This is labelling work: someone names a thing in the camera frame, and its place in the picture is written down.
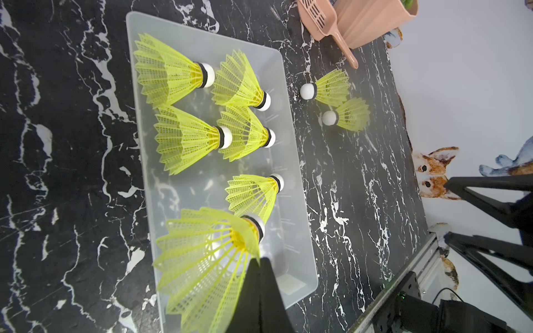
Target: yellow shuttlecock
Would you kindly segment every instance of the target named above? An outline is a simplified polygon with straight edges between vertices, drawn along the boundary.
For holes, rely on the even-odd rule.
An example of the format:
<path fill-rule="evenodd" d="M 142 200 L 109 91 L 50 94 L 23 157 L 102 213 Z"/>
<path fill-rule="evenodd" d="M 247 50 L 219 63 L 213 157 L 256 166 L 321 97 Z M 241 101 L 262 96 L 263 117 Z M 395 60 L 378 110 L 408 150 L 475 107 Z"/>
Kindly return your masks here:
<path fill-rule="evenodd" d="M 224 159 L 229 158 L 230 161 L 244 157 L 259 147 L 270 148 L 276 141 L 274 131 L 263 127 L 248 107 L 227 106 L 216 123 L 231 131 L 231 144 L 220 150 Z"/>
<path fill-rule="evenodd" d="M 285 182 L 278 174 L 268 177 L 240 175 L 234 176 L 228 184 L 226 201 L 230 203 L 230 211 L 237 216 L 253 213 L 266 222 Z"/>
<path fill-rule="evenodd" d="M 227 148 L 231 131 L 224 126 L 210 126 L 202 120 L 169 105 L 160 107 L 154 125 L 161 163 L 171 175 L 178 174 L 217 148 Z"/>
<path fill-rule="evenodd" d="M 259 87 L 254 70 L 246 55 L 233 50 L 226 55 L 216 71 L 213 101 L 218 105 L 251 106 L 265 111 L 270 106 L 270 95 Z"/>
<path fill-rule="evenodd" d="M 358 132 L 365 128 L 370 120 L 368 105 L 362 98 L 352 98 L 335 111 L 326 111 L 322 123 L 327 126 L 337 125 L 349 131 Z"/>
<path fill-rule="evenodd" d="M 181 332 L 225 332 L 233 317 L 246 269 L 259 260 L 264 223 L 211 208 L 182 209 L 157 239 L 163 253 L 153 265 L 163 275 L 157 290 L 170 296 L 166 313 L 181 315 Z"/>
<path fill-rule="evenodd" d="M 348 73 L 334 69 L 322 76 L 315 83 L 306 83 L 300 89 L 300 96 L 305 100 L 316 99 L 324 104 L 339 107 L 348 98 Z"/>
<path fill-rule="evenodd" d="M 174 104 L 195 88 L 213 84 L 215 71 L 210 65 L 192 62 L 148 34 L 139 37 L 141 40 L 135 41 L 138 50 L 133 52 L 139 72 L 137 81 L 143 85 L 141 93 L 154 109 Z"/>

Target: dog ear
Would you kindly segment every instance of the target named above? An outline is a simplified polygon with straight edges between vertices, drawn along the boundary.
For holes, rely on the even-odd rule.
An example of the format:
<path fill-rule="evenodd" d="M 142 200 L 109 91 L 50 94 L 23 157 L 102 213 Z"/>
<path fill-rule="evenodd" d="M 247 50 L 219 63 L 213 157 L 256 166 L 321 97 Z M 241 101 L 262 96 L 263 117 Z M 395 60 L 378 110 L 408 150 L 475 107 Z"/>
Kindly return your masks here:
<path fill-rule="evenodd" d="M 446 193 L 440 196 L 443 199 L 449 199 L 449 200 L 462 200 L 460 196 L 457 194 L 451 192 L 450 190 L 447 190 Z"/>
<path fill-rule="evenodd" d="M 441 148 L 439 150 L 435 150 L 434 152 L 429 154 L 429 157 L 439 160 L 444 166 L 447 166 L 451 162 L 451 160 L 454 159 L 458 152 L 458 147 L 446 147 Z"/>

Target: black band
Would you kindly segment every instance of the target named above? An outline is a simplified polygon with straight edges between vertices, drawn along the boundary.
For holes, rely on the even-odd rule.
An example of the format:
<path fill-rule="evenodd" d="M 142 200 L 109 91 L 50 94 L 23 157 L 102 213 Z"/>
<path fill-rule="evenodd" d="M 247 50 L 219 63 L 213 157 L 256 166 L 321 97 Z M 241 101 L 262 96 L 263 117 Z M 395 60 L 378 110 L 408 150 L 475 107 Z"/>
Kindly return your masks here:
<path fill-rule="evenodd" d="M 253 224 L 255 224 L 255 227 L 257 228 L 257 231 L 259 231 L 259 242 L 261 242 L 261 240 L 264 237 L 264 234 L 263 234 L 263 229 L 261 229 L 261 226 L 259 225 L 259 222 L 256 221 L 256 219 L 254 219 L 253 217 L 251 217 L 249 215 L 243 215 L 243 216 L 241 216 L 241 218 L 245 218 L 247 220 L 250 220 Z"/>
<path fill-rule="evenodd" d="M 256 106 L 255 108 L 256 109 L 260 109 L 262 108 L 263 106 L 265 106 L 265 103 L 267 102 L 267 93 L 263 90 L 263 100 L 261 101 L 261 103 L 259 103 L 258 106 Z"/>
<path fill-rule="evenodd" d="M 270 134 L 270 130 L 267 127 L 264 127 L 266 129 L 266 132 L 268 133 L 268 139 L 266 140 L 265 144 L 261 147 L 266 147 L 270 143 L 270 140 L 272 140 L 272 134 Z"/>
<path fill-rule="evenodd" d="M 278 193 L 279 193 L 279 191 L 281 191 L 281 183 L 280 183 L 279 179 L 276 176 L 274 176 L 274 175 L 270 175 L 269 178 L 274 179 L 276 181 L 276 183 L 278 183 Z"/>
<path fill-rule="evenodd" d="M 333 112 L 335 113 L 335 122 L 333 123 L 333 125 L 337 125 L 338 119 L 339 119 L 338 112 L 337 111 L 333 111 Z"/>
<path fill-rule="evenodd" d="M 222 127 L 220 126 L 215 126 L 216 129 L 219 130 L 219 147 L 217 149 L 220 149 L 224 146 L 224 131 L 222 130 Z"/>
<path fill-rule="evenodd" d="M 311 83 L 313 85 L 313 98 L 312 100 L 314 100 L 314 98 L 317 96 L 317 93 L 318 93 L 318 89 L 317 89 L 317 84 L 316 83 Z"/>
<path fill-rule="evenodd" d="M 201 69 L 201 85 L 198 88 L 205 87 L 205 84 L 207 83 L 207 70 L 205 70 L 205 67 L 200 62 L 195 62 L 200 66 Z"/>

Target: clear plastic tray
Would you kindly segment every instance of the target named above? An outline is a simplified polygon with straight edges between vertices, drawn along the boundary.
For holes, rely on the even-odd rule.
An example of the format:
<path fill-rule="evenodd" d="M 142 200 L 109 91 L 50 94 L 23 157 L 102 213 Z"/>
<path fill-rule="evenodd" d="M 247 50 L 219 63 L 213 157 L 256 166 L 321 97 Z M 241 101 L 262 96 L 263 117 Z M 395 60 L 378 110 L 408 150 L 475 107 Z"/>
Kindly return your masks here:
<path fill-rule="evenodd" d="M 281 54 L 269 47 L 219 36 L 138 12 L 131 12 L 126 16 L 126 25 L 153 257 L 156 258 L 161 253 L 155 239 L 167 233 L 165 220 L 179 217 L 182 208 L 198 209 L 206 206 L 228 210 L 224 189 L 233 176 L 268 176 L 278 173 L 284 178 L 285 187 L 278 194 L 272 215 L 266 222 L 261 255 L 271 260 L 284 305 L 286 308 L 290 307 L 316 289 L 318 276 Z M 141 95 L 142 87 L 135 79 L 137 73 L 133 52 L 137 48 L 134 41 L 140 33 L 158 38 L 192 61 L 209 63 L 215 70 L 232 50 L 240 49 L 246 53 L 261 87 L 272 97 L 272 104 L 267 111 L 261 112 L 253 108 L 252 111 L 263 126 L 276 133 L 274 146 L 259 148 L 233 162 L 222 159 L 222 154 L 215 150 L 178 175 L 169 176 L 156 152 L 155 111 L 146 103 L 146 97 Z M 174 106 L 208 124 L 216 125 L 223 109 L 211 100 L 211 89 L 212 87 L 196 89 Z M 160 272 L 155 270 L 156 283 L 160 276 Z M 157 296 L 163 332 L 178 332 L 179 316 L 165 314 L 168 297 L 163 294 Z"/>

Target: green plant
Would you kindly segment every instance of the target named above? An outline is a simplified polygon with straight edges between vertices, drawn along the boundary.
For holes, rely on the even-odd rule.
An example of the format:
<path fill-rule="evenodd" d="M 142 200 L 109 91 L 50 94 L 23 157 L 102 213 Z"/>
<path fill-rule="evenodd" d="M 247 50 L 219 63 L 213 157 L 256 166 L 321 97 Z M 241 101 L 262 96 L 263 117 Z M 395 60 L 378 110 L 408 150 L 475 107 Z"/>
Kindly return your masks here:
<path fill-rule="evenodd" d="M 413 5 L 413 0 L 401 0 L 401 2 L 405 9 L 409 9 Z"/>

